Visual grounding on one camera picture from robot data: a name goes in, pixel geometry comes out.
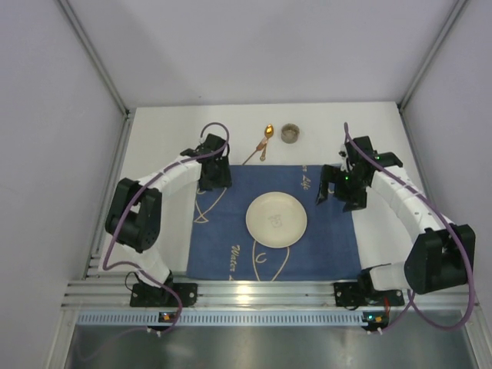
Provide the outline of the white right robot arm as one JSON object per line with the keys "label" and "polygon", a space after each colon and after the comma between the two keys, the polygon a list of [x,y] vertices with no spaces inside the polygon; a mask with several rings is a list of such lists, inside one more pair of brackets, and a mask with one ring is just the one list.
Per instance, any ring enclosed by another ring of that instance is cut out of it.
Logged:
{"label": "white right robot arm", "polygon": [[323,165],[316,202],[333,195],[345,212],[367,207],[369,192],[393,211],[410,237],[398,262],[363,269],[357,276],[368,294],[409,289],[428,294],[467,284],[473,273],[475,233],[457,225],[431,207],[412,184],[402,161],[393,152],[376,151],[368,136],[346,139],[339,152],[341,165]]}

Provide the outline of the cream round plate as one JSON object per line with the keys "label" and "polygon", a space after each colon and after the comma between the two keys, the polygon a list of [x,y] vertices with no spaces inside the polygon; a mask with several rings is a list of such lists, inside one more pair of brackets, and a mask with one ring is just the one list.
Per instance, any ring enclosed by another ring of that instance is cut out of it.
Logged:
{"label": "cream round plate", "polygon": [[253,239],[273,249],[298,242],[308,226],[304,206],[294,196],[272,191],[255,198],[249,205],[245,224]]}

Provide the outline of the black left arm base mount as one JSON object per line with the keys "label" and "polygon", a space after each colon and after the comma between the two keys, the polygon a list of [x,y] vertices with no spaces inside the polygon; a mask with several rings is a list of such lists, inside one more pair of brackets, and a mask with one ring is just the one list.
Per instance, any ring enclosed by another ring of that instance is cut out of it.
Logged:
{"label": "black left arm base mount", "polygon": [[[198,297],[196,283],[175,283],[171,289],[180,298],[184,308],[196,303]],[[177,308],[178,300],[163,288],[138,282],[132,286],[129,304],[133,308]]]}

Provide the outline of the gold spoon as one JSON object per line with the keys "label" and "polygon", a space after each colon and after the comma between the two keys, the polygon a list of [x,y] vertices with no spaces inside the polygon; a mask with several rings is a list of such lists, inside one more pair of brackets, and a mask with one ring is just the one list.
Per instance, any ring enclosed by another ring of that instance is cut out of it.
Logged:
{"label": "gold spoon", "polygon": [[263,146],[261,149],[260,161],[266,160],[266,152],[269,140],[274,136],[274,127],[273,125],[268,125],[264,130],[264,140]]}

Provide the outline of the speckled grey cup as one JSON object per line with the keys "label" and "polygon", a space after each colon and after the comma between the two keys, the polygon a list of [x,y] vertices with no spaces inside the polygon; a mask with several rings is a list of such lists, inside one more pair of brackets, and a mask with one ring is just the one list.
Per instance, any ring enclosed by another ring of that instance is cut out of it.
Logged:
{"label": "speckled grey cup", "polygon": [[300,128],[296,124],[288,123],[281,127],[281,140],[285,144],[294,144],[298,141]]}

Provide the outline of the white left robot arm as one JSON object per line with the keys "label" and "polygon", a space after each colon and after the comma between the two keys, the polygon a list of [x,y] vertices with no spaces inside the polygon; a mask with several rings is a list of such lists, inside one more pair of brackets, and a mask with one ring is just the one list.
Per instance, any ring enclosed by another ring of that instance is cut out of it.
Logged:
{"label": "white left robot arm", "polygon": [[111,240],[101,262],[103,271],[129,267],[144,284],[170,291],[166,283],[172,272],[156,246],[161,239],[163,204],[190,184],[202,190],[231,186],[229,138],[201,136],[196,148],[183,150],[159,171],[117,183],[105,219]]}

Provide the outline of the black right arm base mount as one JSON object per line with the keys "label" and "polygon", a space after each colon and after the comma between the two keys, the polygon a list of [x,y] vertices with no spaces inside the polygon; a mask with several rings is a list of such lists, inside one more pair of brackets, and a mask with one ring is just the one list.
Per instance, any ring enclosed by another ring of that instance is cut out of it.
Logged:
{"label": "black right arm base mount", "polygon": [[337,307],[356,310],[361,307],[402,307],[404,298],[401,290],[390,291],[363,291],[355,281],[335,282],[334,297]]}

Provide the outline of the copper fork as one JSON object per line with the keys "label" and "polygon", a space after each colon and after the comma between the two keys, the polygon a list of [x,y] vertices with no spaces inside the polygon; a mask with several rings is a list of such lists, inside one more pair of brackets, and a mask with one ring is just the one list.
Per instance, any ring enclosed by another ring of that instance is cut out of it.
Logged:
{"label": "copper fork", "polygon": [[255,150],[243,161],[242,165],[246,165],[258,152],[263,151],[267,143],[268,143],[268,139],[262,138],[260,143],[255,148]]}

